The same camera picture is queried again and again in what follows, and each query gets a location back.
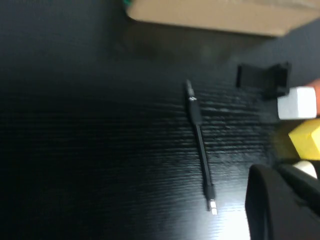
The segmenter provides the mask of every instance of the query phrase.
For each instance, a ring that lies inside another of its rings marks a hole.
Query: yellow block
[[[300,158],[320,160],[320,119],[305,121],[289,137]]]

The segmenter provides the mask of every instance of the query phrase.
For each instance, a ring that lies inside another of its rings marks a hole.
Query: white object
[[[316,91],[312,86],[290,88],[287,96],[277,99],[280,120],[314,119],[317,116]]]
[[[306,174],[318,179],[314,165],[309,161],[300,161],[293,165],[295,168],[305,172]]]

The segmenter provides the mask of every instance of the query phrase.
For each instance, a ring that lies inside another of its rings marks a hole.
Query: black object
[[[289,94],[291,64],[276,64],[267,69],[241,64],[238,66],[236,86],[262,89],[264,99],[274,99]]]
[[[320,183],[291,165],[251,166],[245,209],[252,240],[319,239]]]
[[[211,181],[210,170],[204,145],[204,140],[202,138],[200,125],[202,124],[202,115],[198,105],[198,100],[195,97],[195,92],[191,86],[189,80],[186,81],[186,92],[187,92],[187,105],[191,123],[194,125],[194,131],[196,140],[199,147],[199,155],[202,166],[203,174],[203,191],[205,198],[207,200],[208,211],[212,212],[213,215],[217,215],[217,205],[216,205],[216,193],[214,185]]]

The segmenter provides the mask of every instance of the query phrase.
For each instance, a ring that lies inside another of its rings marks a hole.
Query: black wood grain surface
[[[132,22],[116,0],[2,1],[1,239],[249,239],[249,167],[283,159],[236,68],[290,61],[291,86],[319,77],[319,26],[272,39]],[[186,79],[218,216],[206,211]]]

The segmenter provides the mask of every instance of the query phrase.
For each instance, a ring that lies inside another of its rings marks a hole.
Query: cardboard box
[[[127,14],[150,23],[283,36],[320,17],[320,0],[132,0]]]

